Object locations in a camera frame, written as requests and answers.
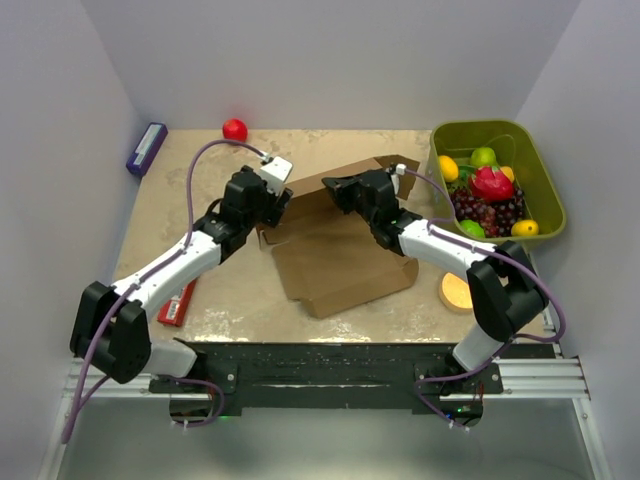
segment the red apple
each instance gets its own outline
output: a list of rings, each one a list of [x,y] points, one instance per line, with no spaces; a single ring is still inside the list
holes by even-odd
[[[249,130],[242,120],[232,118],[224,122],[222,125],[222,136],[229,140],[237,140],[238,142],[246,142]]]

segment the beige tabletop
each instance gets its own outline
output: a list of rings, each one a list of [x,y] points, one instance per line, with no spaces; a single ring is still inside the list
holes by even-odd
[[[294,164],[290,180],[372,156],[400,154],[426,161],[429,131],[254,130],[249,142]],[[116,278],[142,268],[173,246],[187,228],[185,176],[193,154],[219,131],[171,130],[144,177],[122,246]],[[228,146],[203,155],[195,170],[195,217],[201,216],[242,165],[259,165],[250,152]],[[406,208],[425,217],[429,191],[417,183]],[[268,250],[251,234],[223,265],[196,285],[185,325],[151,321],[154,338],[250,342],[457,342],[475,323],[449,311],[438,297],[444,272],[425,262],[415,285],[402,292],[319,320],[287,300]],[[541,319],[527,331],[543,333]]]

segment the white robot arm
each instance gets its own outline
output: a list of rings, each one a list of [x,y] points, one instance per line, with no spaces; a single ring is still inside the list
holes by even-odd
[[[351,177],[324,178],[323,183],[344,213],[355,211],[362,216],[383,248],[467,280],[477,325],[455,346],[452,359],[446,359],[448,367],[435,376],[473,371],[542,312],[549,299],[519,269],[488,256],[496,252],[533,271],[518,244],[475,242],[400,208],[396,175],[404,170],[397,165]]]
[[[92,365],[119,383],[140,373],[187,376],[196,362],[196,352],[177,340],[152,342],[148,322],[185,285],[242,247],[257,223],[278,224],[291,198],[284,184],[292,169],[287,160],[266,156],[256,172],[242,167],[227,183],[224,197],[214,202],[176,245],[111,286],[94,282],[87,287],[78,308],[71,351],[85,356],[108,310],[135,285],[99,339]],[[218,204],[219,212],[214,212]],[[175,260],[157,270],[176,254],[179,256]]]

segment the red grapes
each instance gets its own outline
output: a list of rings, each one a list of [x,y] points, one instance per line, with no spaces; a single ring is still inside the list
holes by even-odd
[[[449,196],[456,219],[459,222],[473,220],[479,223],[488,238],[510,236],[513,224],[524,218],[524,192],[521,188],[516,188],[515,194],[508,200],[491,204],[474,197],[463,187],[456,188]]]

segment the cardboard box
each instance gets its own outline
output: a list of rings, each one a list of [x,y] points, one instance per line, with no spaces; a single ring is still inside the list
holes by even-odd
[[[366,170],[419,163],[400,155],[374,157],[288,184],[293,199],[273,229],[261,226],[262,243],[271,253],[287,298],[299,300],[313,317],[324,318],[412,286],[418,262],[380,247],[357,213],[344,215],[322,184],[324,177],[344,177]],[[400,179],[398,197],[406,199],[415,177]]]

